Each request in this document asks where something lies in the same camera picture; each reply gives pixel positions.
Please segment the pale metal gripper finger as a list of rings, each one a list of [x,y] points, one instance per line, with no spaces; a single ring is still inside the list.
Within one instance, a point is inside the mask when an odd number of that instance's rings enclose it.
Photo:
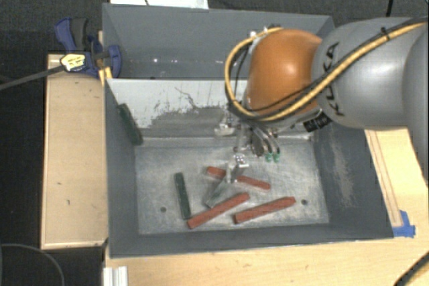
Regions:
[[[241,157],[238,155],[232,156],[226,164],[226,181],[234,183],[241,169]]]
[[[242,157],[236,158],[236,162],[232,169],[232,182],[236,182],[238,177],[243,175],[244,171],[249,167],[249,164]]]

